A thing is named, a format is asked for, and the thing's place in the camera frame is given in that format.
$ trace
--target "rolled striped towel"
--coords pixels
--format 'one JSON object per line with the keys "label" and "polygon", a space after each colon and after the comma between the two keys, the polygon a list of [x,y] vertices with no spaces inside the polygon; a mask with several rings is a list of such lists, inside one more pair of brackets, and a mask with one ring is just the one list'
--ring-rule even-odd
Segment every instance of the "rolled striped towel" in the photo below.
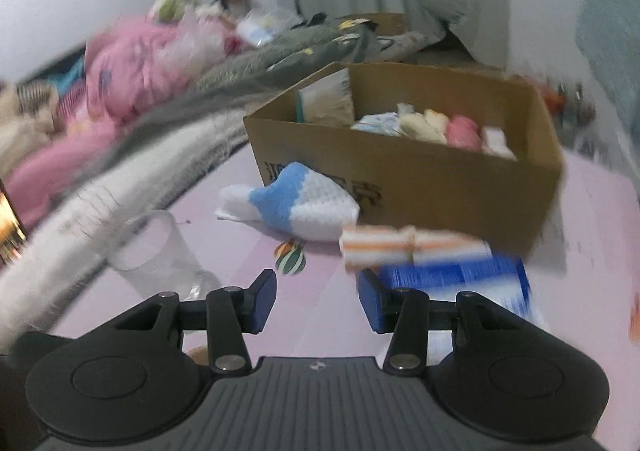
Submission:
{"label": "rolled striped towel", "polygon": [[491,248],[478,238],[450,231],[422,231],[408,226],[359,225],[345,227],[340,249],[347,271],[375,269],[382,265],[462,261],[491,256]]}

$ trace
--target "transparent plastic cup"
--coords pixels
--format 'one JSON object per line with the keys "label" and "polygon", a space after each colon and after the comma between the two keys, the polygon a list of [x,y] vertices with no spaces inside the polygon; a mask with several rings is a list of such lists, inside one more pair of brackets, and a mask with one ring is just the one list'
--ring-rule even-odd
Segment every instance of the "transparent plastic cup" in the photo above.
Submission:
{"label": "transparent plastic cup", "polygon": [[202,269],[167,211],[127,221],[114,237],[108,261],[145,298],[174,291],[182,301],[204,299],[222,286],[214,274]]}

